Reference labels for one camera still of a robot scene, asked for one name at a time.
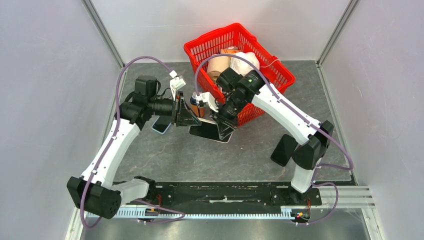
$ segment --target red basket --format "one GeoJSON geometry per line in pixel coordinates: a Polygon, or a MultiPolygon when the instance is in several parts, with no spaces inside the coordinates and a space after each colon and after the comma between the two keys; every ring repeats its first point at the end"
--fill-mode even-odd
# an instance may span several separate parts
{"type": "MultiPolygon", "coordinates": [[[[256,37],[250,34],[240,23],[233,23],[201,35],[199,38],[184,44],[184,51],[190,58],[193,71],[200,63],[214,55],[219,54],[221,49],[236,46],[242,52],[253,52],[259,60],[260,66],[268,66],[277,57],[272,56],[262,47],[256,37]]],[[[208,63],[203,65],[197,81],[203,90],[210,92],[216,99],[223,98],[224,95],[216,84],[206,74],[208,63]]],[[[287,70],[280,61],[275,61],[269,67],[261,68],[260,71],[275,85],[280,93],[295,82],[295,76],[287,70]]],[[[249,103],[238,114],[239,126],[264,114],[264,111],[249,103]]]]}

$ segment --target gray tabletop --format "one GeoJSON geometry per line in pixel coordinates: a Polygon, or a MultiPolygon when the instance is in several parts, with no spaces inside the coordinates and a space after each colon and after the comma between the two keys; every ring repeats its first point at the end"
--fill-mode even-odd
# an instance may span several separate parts
{"type": "MultiPolygon", "coordinates": [[[[315,63],[284,61],[283,64],[296,77],[284,96],[311,117],[334,123],[315,63]]],[[[183,75],[187,85],[181,90],[191,95],[194,74],[190,63],[168,65],[183,75]]],[[[134,90],[134,82],[139,75],[157,77],[162,83],[162,90],[169,86],[171,79],[158,63],[135,63],[128,70],[121,99],[134,90]]],[[[188,127],[172,126],[161,135],[151,129],[156,118],[152,117],[145,124],[129,146],[116,171],[115,181],[129,181],[138,175],[157,182],[290,181],[293,177],[293,161],[281,167],[270,159],[280,138],[288,131],[266,113],[236,129],[229,143],[190,135],[188,127]]],[[[338,140],[337,132],[333,136],[338,140]]],[[[334,144],[330,145],[322,162],[347,166],[342,152],[334,144]]],[[[351,177],[346,171],[322,168],[316,179],[349,181],[351,177]]]]}

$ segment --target paper towel roll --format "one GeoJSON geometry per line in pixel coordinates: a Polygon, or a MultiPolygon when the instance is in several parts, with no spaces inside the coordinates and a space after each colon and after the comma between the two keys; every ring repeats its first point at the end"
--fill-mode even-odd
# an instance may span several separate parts
{"type": "Polygon", "coordinates": [[[206,73],[214,83],[217,82],[220,74],[230,66],[230,59],[227,56],[218,56],[209,60],[206,73]]]}

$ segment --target black phone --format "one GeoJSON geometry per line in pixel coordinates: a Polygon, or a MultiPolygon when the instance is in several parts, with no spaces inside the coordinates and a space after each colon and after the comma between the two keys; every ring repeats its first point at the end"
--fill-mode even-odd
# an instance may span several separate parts
{"type": "Polygon", "coordinates": [[[231,139],[233,133],[228,135],[224,139],[220,139],[220,134],[218,133],[218,126],[209,122],[202,122],[200,126],[190,126],[188,131],[191,135],[214,140],[220,143],[228,143],[231,139]]]}
{"type": "Polygon", "coordinates": [[[156,121],[154,121],[151,129],[160,134],[164,134],[172,125],[172,117],[171,116],[159,116],[156,121]]]}

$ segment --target cable connector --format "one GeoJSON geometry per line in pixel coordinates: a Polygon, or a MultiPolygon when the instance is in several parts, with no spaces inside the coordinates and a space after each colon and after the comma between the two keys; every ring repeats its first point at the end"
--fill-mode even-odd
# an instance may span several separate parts
{"type": "Polygon", "coordinates": [[[175,70],[172,70],[172,72],[170,72],[169,75],[171,76],[171,78],[174,79],[178,74],[175,70]]]}
{"type": "Polygon", "coordinates": [[[205,103],[208,104],[209,108],[216,113],[218,112],[218,105],[215,102],[214,96],[210,92],[203,92],[200,95],[196,95],[196,103],[200,108],[204,107],[205,103]]]}
{"type": "Polygon", "coordinates": [[[186,85],[182,76],[176,76],[169,81],[169,88],[171,89],[172,97],[175,100],[176,93],[179,89],[186,85]]]}

